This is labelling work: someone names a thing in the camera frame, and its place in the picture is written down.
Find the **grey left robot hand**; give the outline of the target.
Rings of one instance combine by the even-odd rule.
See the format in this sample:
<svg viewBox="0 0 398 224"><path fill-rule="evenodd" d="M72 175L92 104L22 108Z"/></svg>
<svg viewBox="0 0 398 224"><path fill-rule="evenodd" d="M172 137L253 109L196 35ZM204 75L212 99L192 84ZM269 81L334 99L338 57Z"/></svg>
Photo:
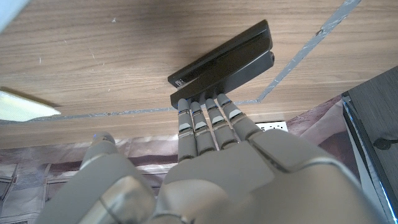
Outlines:
<svg viewBox="0 0 398 224"><path fill-rule="evenodd" d="M38 223L384 223L355 175L323 149L261 130L226 95L178 101L178 162L157 193L98 133Z"/></svg>

